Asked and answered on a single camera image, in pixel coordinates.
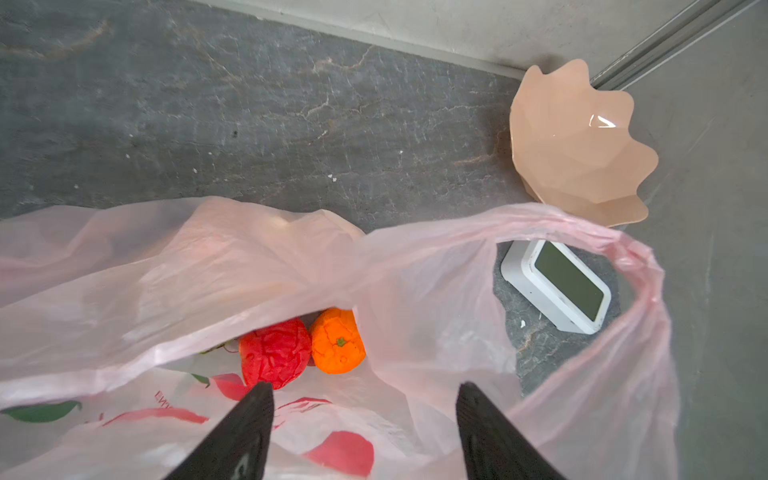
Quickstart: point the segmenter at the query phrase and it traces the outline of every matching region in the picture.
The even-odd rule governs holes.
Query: red print on bag
[[[148,418],[172,418],[184,420],[185,422],[192,423],[205,423],[208,421],[208,417],[203,417],[195,412],[190,412],[187,409],[175,409],[174,407],[163,407],[161,409],[143,409],[134,410],[133,412],[121,413],[114,417],[109,422],[106,422],[102,426],[105,427],[112,423],[129,422],[131,420],[143,420]]]
[[[230,400],[239,402],[250,391],[250,387],[243,384],[243,379],[236,373],[224,373],[210,377],[216,383],[222,395]]]
[[[348,475],[367,477],[373,469],[373,445],[353,432],[332,432],[323,443],[302,456]]]
[[[157,400],[157,403],[159,403],[160,406],[163,407],[164,409],[170,408],[170,402],[168,402],[165,399],[165,395],[163,395],[163,393],[160,390],[158,390],[157,393],[154,394],[154,399]]]
[[[277,430],[286,422],[288,417],[293,414],[308,412],[311,409],[315,409],[321,405],[329,405],[330,403],[331,402],[324,399],[302,397],[298,400],[286,403],[283,406],[279,406],[275,409],[275,419],[272,423],[272,430]]]

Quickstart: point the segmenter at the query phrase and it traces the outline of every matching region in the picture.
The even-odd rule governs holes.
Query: red fruit
[[[269,382],[282,389],[301,375],[312,355],[312,340],[298,318],[254,330],[240,338],[246,385]]]

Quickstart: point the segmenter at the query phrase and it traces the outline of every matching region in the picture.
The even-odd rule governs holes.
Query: wall
[[[659,168],[627,232],[667,270],[683,478],[768,470],[768,2],[632,85]]]
[[[237,4],[249,5],[263,9],[261,15],[271,19],[275,19],[275,15],[270,12],[279,12],[287,22],[292,22],[293,17],[340,27],[339,35],[343,36],[349,36],[349,32],[373,34],[516,68],[540,65],[550,71],[573,58],[583,58],[590,72],[597,74],[688,6],[690,0],[204,0],[204,3],[235,9],[239,9]],[[319,25],[302,26],[325,31]],[[368,37],[358,39],[377,43]],[[452,60],[464,64],[455,58]]]

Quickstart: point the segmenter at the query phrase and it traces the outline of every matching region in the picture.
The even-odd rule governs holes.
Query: green leaf print
[[[19,422],[27,423],[47,423],[55,422],[66,416],[74,407],[83,409],[83,404],[74,400],[68,400],[62,403],[44,403],[41,405],[30,405],[22,407],[11,407],[5,409],[3,413]]]
[[[210,380],[206,376],[191,374],[198,382],[205,384],[205,388],[210,386]]]

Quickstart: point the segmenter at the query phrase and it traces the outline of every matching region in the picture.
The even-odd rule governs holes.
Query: gray stone floor
[[[768,478],[766,46],[759,2],[628,89],[660,157],[627,232],[667,271],[685,479]]]
[[[0,218],[220,195],[371,231],[529,201],[509,151],[517,88],[182,1],[10,0]],[[582,256],[616,292],[607,262]],[[557,331],[495,277],[530,392],[593,337]]]

